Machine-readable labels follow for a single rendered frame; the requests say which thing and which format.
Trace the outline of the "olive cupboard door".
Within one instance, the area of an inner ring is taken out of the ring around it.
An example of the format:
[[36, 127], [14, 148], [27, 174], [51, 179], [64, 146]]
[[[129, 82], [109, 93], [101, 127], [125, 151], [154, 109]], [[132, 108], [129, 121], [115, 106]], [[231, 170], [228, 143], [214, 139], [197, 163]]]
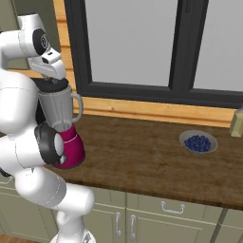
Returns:
[[[116, 212], [121, 213], [121, 236], [116, 237]], [[84, 225], [94, 235], [96, 243], [125, 243], [125, 208], [96, 203], [92, 212], [84, 216]]]
[[[130, 216], [136, 216], [136, 238], [130, 239]], [[216, 224], [174, 216], [126, 210], [127, 243], [211, 243]]]

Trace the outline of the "blueberries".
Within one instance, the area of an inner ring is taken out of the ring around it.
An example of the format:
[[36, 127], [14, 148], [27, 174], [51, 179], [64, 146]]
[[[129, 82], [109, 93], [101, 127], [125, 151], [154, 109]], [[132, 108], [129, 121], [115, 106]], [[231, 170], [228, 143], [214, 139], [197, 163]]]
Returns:
[[208, 152], [211, 148], [209, 139], [200, 135], [193, 135], [184, 141], [184, 145], [195, 152]]

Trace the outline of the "olive cupboard run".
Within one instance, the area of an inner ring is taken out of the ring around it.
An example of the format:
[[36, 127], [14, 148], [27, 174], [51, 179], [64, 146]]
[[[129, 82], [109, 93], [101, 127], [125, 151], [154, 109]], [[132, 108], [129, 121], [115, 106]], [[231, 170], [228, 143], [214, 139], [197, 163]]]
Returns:
[[58, 233], [55, 214], [22, 198], [14, 180], [0, 175], [0, 233], [49, 243]]

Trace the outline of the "blender with magenta base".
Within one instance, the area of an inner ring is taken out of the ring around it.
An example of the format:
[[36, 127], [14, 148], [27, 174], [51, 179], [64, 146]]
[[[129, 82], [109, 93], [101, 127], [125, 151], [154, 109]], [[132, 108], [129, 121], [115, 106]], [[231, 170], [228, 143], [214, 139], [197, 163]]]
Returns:
[[58, 131], [64, 141], [66, 161], [63, 164], [55, 162], [53, 166], [60, 169], [79, 166], [85, 159], [85, 152], [74, 123], [81, 118], [84, 111], [82, 97], [73, 93], [68, 85], [65, 90], [54, 93], [39, 90], [39, 101], [47, 124]]

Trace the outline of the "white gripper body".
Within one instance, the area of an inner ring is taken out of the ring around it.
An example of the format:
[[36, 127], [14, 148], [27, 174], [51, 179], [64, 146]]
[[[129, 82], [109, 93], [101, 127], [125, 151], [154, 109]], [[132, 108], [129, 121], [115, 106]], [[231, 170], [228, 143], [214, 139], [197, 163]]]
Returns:
[[65, 65], [61, 60], [53, 64], [45, 64], [34, 58], [28, 58], [28, 64], [31, 70], [57, 80], [62, 80], [66, 76]]

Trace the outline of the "black blender lid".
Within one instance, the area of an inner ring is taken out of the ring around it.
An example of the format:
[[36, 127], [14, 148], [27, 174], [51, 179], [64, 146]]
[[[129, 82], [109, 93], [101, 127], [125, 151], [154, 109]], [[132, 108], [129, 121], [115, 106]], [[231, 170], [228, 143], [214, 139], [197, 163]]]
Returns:
[[63, 78], [62, 80], [56, 80], [53, 78], [50, 78], [48, 80], [33, 78], [33, 81], [35, 82], [39, 90], [45, 93], [63, 91], [68, 87], [68, 80], [66, 78]]

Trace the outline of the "olive drawer front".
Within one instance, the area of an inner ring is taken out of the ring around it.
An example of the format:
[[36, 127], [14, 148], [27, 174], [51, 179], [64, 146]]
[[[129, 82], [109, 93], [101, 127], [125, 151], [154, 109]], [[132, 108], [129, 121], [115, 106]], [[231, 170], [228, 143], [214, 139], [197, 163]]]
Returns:
[[96, 202], [105, 205], [112, 205], [117, 207], [125, 206], [125, 192], [95, 188], [92, 190], [96, 197]]
[[[184, 204], [184, 213], [182, 215], [165, 213], [160, 206], [160, 203], [162, 201], [165, 201], [166, 209], [171, 209], [175, 211], [179, 211], [180, 204]], [[146, 213], [193, 219], [207, 223], [216, 223], [222, 213], [221, 208], [214, 206], [131, 193], [126, 194], [126, 206], [129, 209], [138, 210]]]

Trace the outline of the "grey bowl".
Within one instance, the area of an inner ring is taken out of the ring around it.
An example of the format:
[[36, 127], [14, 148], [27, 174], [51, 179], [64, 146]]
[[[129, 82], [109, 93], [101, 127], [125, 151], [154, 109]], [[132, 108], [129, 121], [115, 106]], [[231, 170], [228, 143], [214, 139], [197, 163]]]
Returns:
[[[209, 139], [210, 143], [211, 143], [211, 148], [209, 149], [208, 152], [195, 152], [195, 151], [192, 151], [190, 150], [189, 148], [187, 148], [185, 145], [184, 145], [184, 141], [189, 139], [190, 137], [192, 137], [193, 135], [200, 135], [200, 136], [205, 136]], [[193, 154], [198, 154], [198, 155], [201, 155], [201, 154], [208, 154], [208, 153], [212, 153], [214, 152], [217, 147], [218, 147], [218, 142], [217, 140], [210, 134], [206, 133], [206, 132], [203, 132], [203, 131], [199, 131], [199, 130], [187, 130], [185, 132], [182, 132], [180, 135], [179, 135], [179, 142], [181, 143], [182, 146], [184, 146], [189, 152], [193, 153]]]

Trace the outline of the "dark framed window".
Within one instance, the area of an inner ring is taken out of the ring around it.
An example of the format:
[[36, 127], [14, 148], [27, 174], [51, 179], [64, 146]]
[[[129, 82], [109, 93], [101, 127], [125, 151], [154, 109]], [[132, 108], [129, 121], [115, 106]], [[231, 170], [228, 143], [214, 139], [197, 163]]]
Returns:
[[243, 91], [194, 88], [194, 77], [209, 0], [177, 0], [172, 67], [167, 86], [98, 83], [91, 74], [86, 9], [84, 0], [65, 0], [75, 82], [79, 94], [153, 103], [176, 103], [238, 108]]

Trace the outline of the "pale olive block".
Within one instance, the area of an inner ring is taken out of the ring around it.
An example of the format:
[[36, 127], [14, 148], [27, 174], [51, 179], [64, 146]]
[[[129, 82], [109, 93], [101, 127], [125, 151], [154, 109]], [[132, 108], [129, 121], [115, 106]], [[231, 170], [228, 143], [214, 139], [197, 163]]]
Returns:
[[243, 108], [234, 112], [232, 119], [230, 134], [232, 137], [241, 138], [243, 136]]

